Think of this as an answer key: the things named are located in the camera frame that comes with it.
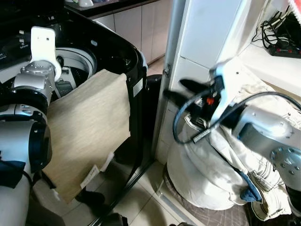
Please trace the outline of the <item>beige cabinet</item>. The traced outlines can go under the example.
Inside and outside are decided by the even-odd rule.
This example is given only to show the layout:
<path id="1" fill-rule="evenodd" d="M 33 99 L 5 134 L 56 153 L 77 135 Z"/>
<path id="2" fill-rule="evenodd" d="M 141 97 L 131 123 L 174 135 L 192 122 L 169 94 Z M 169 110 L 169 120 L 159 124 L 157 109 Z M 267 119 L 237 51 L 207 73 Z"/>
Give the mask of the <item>beige cabinet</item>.
<path id="1" fill-rule="evenodd" d="M 174 0 L 158 0 L 95 19 L 142 52 L 147 62 L 164 56 Z"/>

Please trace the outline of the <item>blue cloth piece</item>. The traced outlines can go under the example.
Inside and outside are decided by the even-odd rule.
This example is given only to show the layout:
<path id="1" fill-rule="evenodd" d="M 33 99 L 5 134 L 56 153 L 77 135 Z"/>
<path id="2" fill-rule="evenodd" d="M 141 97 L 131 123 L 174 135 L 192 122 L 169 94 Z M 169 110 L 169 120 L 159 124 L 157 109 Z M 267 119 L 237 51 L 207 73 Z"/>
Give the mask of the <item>blue cloth piece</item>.
<path id="1" fill-rule="evenodd" d="M 245 190 L 239 194 L 239 198 L 246 202 L 261 202 L 263 200 L 262 195 L 250 177 L 240 170 L 237 170 L 237 173 L 248 185 L 248 188 L 245 188 Z"/>

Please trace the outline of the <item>beige fabric pillowcase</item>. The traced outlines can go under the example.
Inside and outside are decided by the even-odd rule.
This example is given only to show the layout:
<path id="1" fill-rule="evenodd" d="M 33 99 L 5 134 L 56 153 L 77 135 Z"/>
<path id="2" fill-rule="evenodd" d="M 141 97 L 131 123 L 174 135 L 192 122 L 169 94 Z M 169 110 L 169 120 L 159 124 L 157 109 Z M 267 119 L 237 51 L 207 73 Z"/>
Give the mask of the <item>beige fabric pillowcase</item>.
<path id="1" fill-rule="evenodd" d="M 59 200 L 74 200 L 93 164 L 101 167 L 129 138 L 129 116 L 127 76 L 108 70 L 50 104 L 52 158 L 43 171 Z"/>

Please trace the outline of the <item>white laundry pile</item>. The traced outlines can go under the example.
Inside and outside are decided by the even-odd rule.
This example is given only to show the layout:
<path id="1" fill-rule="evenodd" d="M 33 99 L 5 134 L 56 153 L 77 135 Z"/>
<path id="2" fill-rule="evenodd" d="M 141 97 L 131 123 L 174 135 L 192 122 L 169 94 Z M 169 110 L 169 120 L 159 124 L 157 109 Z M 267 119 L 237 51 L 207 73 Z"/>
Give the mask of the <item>white laundry pile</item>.
<path id="1" fill-rule="evenodd" d="M 243 69 L 242 75 L 245 76 L 244 86 L 236 101 L 253 93 L 274 91 Z M 282 115 L 294 126 L 299 126 L 299 110 L 286 107 L 285 101 L 279 97 L 259 97 L 250 103 Z M 211 137 L 195 144 L 176 144 L 168 158 L 167 173 L 175 190 L 191 204 L 211 210 L 250 204 L 254 215 L 260 220 L 294 215 L 288 206 L 287 189 L 277 171 L 280 164 L 273 164 L 245 148 L 236 138 L 230 137 L 230 130 L 220 128 Z M 237 170 L 247 174 L 254 182 L 262 195 L 261 202 L 246 202 L 239 198 L 248 185 Z"/>

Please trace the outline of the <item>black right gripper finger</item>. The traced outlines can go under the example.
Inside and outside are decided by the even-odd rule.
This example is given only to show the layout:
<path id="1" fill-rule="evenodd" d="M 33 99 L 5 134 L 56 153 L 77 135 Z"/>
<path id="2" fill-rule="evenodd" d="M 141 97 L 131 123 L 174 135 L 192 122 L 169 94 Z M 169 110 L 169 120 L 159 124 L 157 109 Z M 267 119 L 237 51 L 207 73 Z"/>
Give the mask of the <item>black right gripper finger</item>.
<path id="1" fill-rule="evenodd" d="M 176 107 L 182 107 L 190 99 L 190 97 L 183 93 L 174 92 L 171 90 L 164 90 L 163 97 L 165 97 L 169 102 L 173 103 Z"/>
<path id="2" fill-rule="evenodd" d="M 208 89 L 208 84 L 190 80 L 188 78 L 179 80 L 179 84 L 184 86 L 188 91 L 192 93 L 200 93 Z"/>

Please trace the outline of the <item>red towel with white trim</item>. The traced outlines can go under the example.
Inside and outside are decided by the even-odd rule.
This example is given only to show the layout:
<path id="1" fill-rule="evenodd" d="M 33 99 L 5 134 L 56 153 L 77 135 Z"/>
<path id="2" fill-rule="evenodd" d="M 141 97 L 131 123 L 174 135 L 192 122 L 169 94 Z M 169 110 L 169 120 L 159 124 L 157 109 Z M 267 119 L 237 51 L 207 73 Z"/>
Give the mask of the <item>red towel with white trim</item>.
<path id="1" fill-rule="evenodd" d="M 297 21 L 301 24 L 301 0 L 287 0 Z"/>

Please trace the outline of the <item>white care label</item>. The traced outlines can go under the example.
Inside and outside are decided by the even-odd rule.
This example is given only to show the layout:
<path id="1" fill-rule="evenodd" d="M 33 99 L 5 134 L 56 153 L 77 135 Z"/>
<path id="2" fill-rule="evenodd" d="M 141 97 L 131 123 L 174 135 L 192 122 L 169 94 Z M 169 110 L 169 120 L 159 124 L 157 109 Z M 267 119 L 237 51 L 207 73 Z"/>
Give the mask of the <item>white care label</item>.
<path id="1" fill-rule="evenodd" d="M 112 159 L 114 158 L 115 153 L 112 152 L 108 155 L 107 159 L 105 160 L 104 164 L 99 167 L 96 164 L 93 164 L 91 170 L 86 175 L 86 178 L 80 183 L 81 189 L 84 189 L 92 179 L 94 179 L 99 173 L 105 172 L 108 168 L 108 165 L 111 163 Z"/>

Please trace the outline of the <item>black top-load washing machine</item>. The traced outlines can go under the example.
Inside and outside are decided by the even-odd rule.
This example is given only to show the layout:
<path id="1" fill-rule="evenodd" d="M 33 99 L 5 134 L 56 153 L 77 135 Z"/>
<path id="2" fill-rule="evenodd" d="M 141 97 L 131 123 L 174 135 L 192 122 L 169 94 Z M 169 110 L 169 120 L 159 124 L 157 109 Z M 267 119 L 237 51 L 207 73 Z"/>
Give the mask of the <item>black top-load washing machine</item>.
<path id="1" fill-rule="evenodd" d="M 125 226 L 125 217 L 113 214 L 111 210 L 150 163 L 144 123 L 149 113 L 143 107 L 148 67 L 143 55 L 112 30 L 68 9 L 63 0 L 0 0 L 0 104 L 8 102 L 8 94 L 13 88 L 26 85 L 25 79 L 17 78 L 17 75 L 30 64 L 32 58 L 30 43 L 33 26 L 55 31 L 56 60 L 61 67 L 71 69 L 73 90 L 102 70 L 127 76 L 130 136 L 114 151 L 107 170 L 92 179 L 74 199 L 92 207 L 97 216 L 92 221 L 93 225 Z M 60 98 L 55 92 L 55 81 L 50 82 L 50 86 L 51 97 L 45 108 L 48 127 L 48 108 Z M 57 198 L 55 185 L 43 171 L 44 168 L 32 174 L 33 185 L 24 226 L 64 224 L 59 215 L 44 207 L 33 195 L 33 186 L 37 181 L 45 181 L 50 189 L 49 197 Z"/>

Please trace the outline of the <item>brown woven laundry basket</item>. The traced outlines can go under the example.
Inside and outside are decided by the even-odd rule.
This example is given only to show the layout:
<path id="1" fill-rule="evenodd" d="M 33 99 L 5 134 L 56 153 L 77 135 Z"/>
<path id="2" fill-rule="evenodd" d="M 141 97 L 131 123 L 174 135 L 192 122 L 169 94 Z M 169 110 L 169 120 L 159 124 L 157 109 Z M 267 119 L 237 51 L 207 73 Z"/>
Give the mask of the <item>brown woven laundry basket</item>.
<path id="1" fill-rule="evenodd" d="M 193 217 L 205 224 L 205 226 L 250 226 L 245 208 L 242 205 L 234 205 L 226 210 L 211 210 L 196 207 L 185 200 L 176 190 L 168 173 L 163 173 L 164 182 L 169 192 Z"/>

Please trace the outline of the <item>black power strip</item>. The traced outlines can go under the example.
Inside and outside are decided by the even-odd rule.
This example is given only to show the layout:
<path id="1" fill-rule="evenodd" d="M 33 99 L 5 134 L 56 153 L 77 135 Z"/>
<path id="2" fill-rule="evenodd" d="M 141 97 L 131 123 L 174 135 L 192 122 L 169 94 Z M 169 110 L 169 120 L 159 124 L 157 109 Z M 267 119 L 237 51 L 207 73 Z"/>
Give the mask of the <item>black power strip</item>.
<path id="1" fill-rule="evenodd" d="M 269 44 L 267 52 L 275 57 L 301 59 L 301 48 L 285 40 L 279 40 L 275 44 Z"/>

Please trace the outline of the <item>grey metal pole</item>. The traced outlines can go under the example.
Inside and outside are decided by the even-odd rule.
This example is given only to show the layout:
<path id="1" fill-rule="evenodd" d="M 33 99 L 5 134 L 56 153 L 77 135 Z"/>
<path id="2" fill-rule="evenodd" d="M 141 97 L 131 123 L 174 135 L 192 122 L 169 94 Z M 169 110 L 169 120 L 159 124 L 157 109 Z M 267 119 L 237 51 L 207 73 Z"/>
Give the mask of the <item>grey metal pole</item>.
<path id="1" fill-rule="evenodd" d="M 185 18 L 186 4 L 188 0 L 170 0 L 171 10 L 167 29 L 166 52 L 163 57 L 162 80 L 159 87 L 157 115 L 153 131 L 153 151 L 155 159 L 161 164 L 166 164 L 168 151 L 174 139 L 172 138 L 172 122 L 174 120 L 174 105 L 164 97 L 163 92 L 171 89 L 174 81 L 174 63 L 178 56 L 179 35 L 182 22 Z"/>

